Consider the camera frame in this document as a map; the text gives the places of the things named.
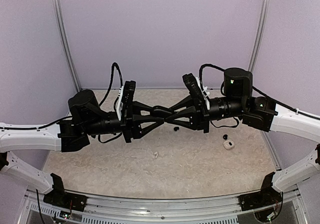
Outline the black earbud charging case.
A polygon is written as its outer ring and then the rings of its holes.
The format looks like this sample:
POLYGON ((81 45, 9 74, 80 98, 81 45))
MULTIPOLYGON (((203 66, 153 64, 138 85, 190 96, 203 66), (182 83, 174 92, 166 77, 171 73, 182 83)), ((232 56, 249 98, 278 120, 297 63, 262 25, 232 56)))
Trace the black earbud charging case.
POLYGON ((174 115, 175 111, 170 108, 157 105, 157 106, 152 107, 150 114, 154 117, 166 119, 166 118, 174 115))

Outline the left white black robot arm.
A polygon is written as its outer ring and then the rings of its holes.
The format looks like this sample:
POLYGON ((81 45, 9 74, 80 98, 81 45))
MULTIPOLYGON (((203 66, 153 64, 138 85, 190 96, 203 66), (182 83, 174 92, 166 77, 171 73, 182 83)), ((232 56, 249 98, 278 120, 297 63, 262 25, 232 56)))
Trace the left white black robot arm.
POLYGON ((116 111, 101 109, 92 90, 82 90, 68 101, 70 116, 40 126, 0 126, 0 170, 26 181, 59 206, 70 201, 62 178, 42 172, 18 159, 14 150, 50 150, 77 152, 90 144, 89 138, 104 134, 122 134, 127 143, 140 139, 164 124, 171 111, 161 106, 148 106, 134 101, 134 90, 123 90, 116 111))

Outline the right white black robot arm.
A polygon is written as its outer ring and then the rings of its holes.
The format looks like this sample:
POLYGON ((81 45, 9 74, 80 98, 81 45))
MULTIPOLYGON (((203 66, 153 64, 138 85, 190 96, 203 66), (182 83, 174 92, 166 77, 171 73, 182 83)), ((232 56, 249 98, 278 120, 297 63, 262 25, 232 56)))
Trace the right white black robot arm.
POLYGON ((192 130, 209 131, 215 120, 237 117, 243 124, 264 132, 282 132, 319 142, 319 116, 312 115, 281 103, 253 86, 253 75, 241 68, 222 70, 222 97, 211 99, 203 86, 204 64, 199 77, 185 74, 182 79, 189 96, 171 107, 170 116, 165 121, 192 130))

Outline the white earbud charging case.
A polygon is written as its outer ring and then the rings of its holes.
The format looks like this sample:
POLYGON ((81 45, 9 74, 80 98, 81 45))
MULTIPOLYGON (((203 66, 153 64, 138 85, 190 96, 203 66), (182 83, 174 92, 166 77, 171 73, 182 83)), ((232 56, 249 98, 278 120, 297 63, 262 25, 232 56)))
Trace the white earbud charging case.
POLYGON ((234 146, 235 146, 235 143, 234 143, 232 140, 226 140, 226 141, 223 143, 223 147, 224 147, 226 150, 233 149, 234 146))

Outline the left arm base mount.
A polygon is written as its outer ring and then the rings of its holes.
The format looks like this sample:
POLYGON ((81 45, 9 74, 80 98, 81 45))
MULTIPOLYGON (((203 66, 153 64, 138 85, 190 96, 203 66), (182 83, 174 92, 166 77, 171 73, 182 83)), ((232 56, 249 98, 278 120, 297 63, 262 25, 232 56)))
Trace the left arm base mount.
POLYGON ((48 193, 44 195, 43 201, 44 203, 48 203, 53 206, 83 212, 86 206, 87 197, 85 195, 70 192, 48 193))

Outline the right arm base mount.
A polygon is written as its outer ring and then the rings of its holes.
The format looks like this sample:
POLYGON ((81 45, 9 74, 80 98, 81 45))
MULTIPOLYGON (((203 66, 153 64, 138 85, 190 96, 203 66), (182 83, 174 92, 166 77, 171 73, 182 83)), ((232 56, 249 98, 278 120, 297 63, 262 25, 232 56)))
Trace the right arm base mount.
POLYGON ((247 211, 281 202, 282 194, 279 192, 257 191, 240 195, 238 198, 242 211, 247 211))

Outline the right aluminium frame post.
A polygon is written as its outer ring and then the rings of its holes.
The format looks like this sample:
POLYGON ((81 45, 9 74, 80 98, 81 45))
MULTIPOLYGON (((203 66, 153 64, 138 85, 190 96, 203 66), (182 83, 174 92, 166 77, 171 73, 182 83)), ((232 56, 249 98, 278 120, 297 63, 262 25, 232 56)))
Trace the right aluminium frame post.
POLYGON ((248 71, 252 73, 254 72, 254 69, 257 63, 257 57, 258 57, 260 46, 263 39, 264 28, 265 28, 266 20, 268 16, 269 4, 270 4, 270 0, 262 0, 261 10, 260 10, 259 19, 258 19, 259 21, 257 25, 257 31, 255 35, 251 58, 249 61, 249 66, 248 66, 248 71))

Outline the aluminium frame post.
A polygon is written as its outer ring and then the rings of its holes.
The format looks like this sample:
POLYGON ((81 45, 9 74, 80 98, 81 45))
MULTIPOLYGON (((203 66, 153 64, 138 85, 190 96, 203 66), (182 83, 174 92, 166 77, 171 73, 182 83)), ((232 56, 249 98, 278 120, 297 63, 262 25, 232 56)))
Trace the aluminium frame post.
POLYGON ((62 12, 62 8, 61 8, 62 7, 61 1, 60 0, 52 0, 52 4, 53 4, 53 8, 54 8, 55 18, 57 21, 57 28, 58 28, 61 44, 63 47, 63 52, 66 57, 67 67, 70 72, 70 76, 71 76, 74 88, 77 92, 79 92, 82 88, 81 88, 78 74, 77 74, 77 71, 76 71, 76 68, 75 68, 75 65, 73 62, 71 50, 69 47, 68 37, 66 34, 66 29, 65 29, 65 25, 64 25, 64 21, 63 21, 64 19, 63 19, 63 12, 62 12))
POLYGON ((259 21, 257 25, 257 31, 255 35, 251 58, 249 61, 249 66, 248 66, 248 71, 252 73, 254 72, 254 69, 257 63, 257 57, 258 57, 260 46, 263 39, 264 28, 265 28, 266 20, 268 16, 269 4, 270 4, 270 0, 262 0, 261 10, 260 10, 259 19, 258 19, 259 21))

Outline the front aluminium rail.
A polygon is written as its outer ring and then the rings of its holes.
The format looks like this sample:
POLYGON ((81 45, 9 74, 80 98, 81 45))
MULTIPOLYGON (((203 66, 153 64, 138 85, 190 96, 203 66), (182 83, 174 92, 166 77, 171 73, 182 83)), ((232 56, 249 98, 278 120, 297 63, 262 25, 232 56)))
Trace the front aluminium rail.
POLYGON ((258 209, 243 211, 238 194, 189 199, 138 199, 85 194, 83 211, 72 211, 42 201, 27 190, 17 223, 258 223, 258 209))

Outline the left aluminium frame post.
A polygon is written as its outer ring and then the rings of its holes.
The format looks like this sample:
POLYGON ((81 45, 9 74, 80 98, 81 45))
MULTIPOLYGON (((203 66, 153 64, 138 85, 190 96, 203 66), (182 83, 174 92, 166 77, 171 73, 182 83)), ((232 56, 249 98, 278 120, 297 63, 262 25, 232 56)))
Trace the left aluminium frame post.
POLYGON ((70 76, 71 76, 74 88, 77 92, 79 92, 82 88, 81 88, 78 74, 77 74, 77 71, 76 71, 76 68, 75 68, 75 65, 73 62, 71 50, 69 47, 68 37, 66 34, 66 29, 65 29, 65 25, 64 25, 64 21, 63 21, 64 19, 63 19, 63 12, 62 12, 62 8, 61 8, 62 7, 61 1, 60 0, 52 0, 52 4, 53 4, 53 8, 54 8, 55 18, 57 21, 57 28, 58 28, 61 44, 63 47, 63 52, 66 57, 67 67, 70 72, 70 76))

